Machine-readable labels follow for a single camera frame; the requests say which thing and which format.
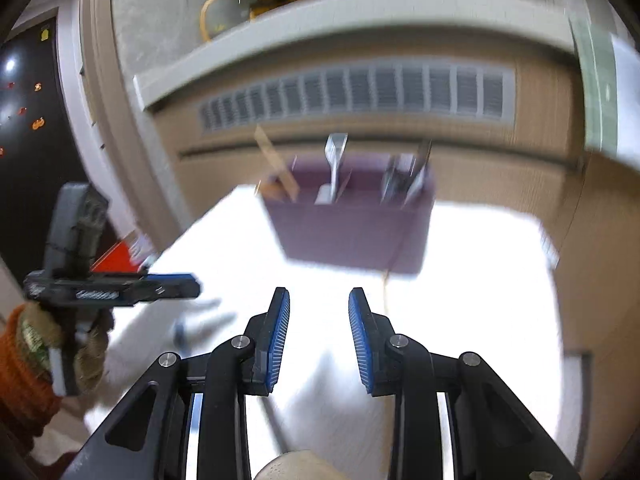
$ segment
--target vent grille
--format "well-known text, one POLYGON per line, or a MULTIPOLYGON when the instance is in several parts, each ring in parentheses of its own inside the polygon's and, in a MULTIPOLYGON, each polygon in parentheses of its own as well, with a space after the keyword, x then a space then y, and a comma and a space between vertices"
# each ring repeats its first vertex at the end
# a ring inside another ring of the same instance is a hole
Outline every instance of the vent grille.
POLYGON ((209 98, 198 113, 205 133, 293 116, 417 112, 513 124, 512 69, 421 57, 376 59, 289 74, 209 98))

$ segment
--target metal screw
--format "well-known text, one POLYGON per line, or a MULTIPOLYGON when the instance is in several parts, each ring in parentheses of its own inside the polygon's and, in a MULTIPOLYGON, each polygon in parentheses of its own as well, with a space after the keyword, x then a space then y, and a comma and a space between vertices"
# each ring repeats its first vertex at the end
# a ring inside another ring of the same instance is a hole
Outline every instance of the metal screw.
POLYGON ((389 338, 389 342, 391 346, 395 346, 396 348, 404 348, 409 344, 409 338, 402 334, 394 334, 389 338))
POLYGON ((462 356, 462 362, 467 366, 478 366, 482 362, 482 359, 478 354, 467 352, 462 356))
POLYGON ((529 478, 531 478, 531 480, 551 480, 553 475, 546 471, 532 471, 529 478))
POLYGON ((249 346, 249 343, 251 342, 251 340, 245 336, 245 335, 237 335, 235 338, 233 338, 231 340, 231 346, 233 348, 245 348, 247 346, 249 346))
POLYGON ((174 353, 167 352, 158 358, 158 363, 161 367, 168 368, 169 366, 173 366, 177 360, 178 358, 174 353))

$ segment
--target white table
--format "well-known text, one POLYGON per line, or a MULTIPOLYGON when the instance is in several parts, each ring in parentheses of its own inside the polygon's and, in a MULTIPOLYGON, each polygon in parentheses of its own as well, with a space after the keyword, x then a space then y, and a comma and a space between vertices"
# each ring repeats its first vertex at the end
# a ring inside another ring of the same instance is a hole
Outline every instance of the white table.
MULTIPOLYGON (((479 353, 553 436, 562 344, 541 241, 535 218, 436 203, 422 272, 390 277, 386 309, 396 332, 432 352, 479 353)), ((211 351, 242 333, 252 315, 266 311, 273 289, 285 286, 290 323, 270 401, 288 444, 313 450, 353 480, 386 478, 393 402, 369 397, 360 383, 347 313, 354 286, 362 286, 372 310, 383 313, 382 273, 288 261, 249 186, 237 188, 195 223, 152 271, 192 272, 202 294, 115 313, 108 372, 98 404, 86 416, 92 430, 162 352, 211 351), (177 319, 188 334, 186 345, 175 344, 177 319)), ((255 398, 248 400, 248 426, 255 475, 277 454, 255 398)))

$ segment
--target yellow sticker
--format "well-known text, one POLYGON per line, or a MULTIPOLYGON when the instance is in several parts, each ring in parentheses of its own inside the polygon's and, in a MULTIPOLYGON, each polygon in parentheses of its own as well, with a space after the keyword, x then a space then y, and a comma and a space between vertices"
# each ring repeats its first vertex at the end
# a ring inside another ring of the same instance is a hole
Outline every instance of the yellow sticker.
POLYGON ((33 124, 31 125, 33 130, 37 130, 38 128, 41 128, 43 126, 44 126, 44 119, 42 117, 33 121, 33 124))

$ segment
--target orange sleeve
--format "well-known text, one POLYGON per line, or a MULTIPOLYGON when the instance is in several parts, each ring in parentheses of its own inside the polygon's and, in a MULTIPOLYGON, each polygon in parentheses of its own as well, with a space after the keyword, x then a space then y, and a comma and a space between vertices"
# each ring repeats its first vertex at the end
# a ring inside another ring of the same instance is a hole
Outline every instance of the orange sleeve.
POLYGON ((33 437, 42 435, 62 399, 20 359, 15 332, 23 309, 20 306, 11 313, 0 336, 0 422, 30 452, 33 437))

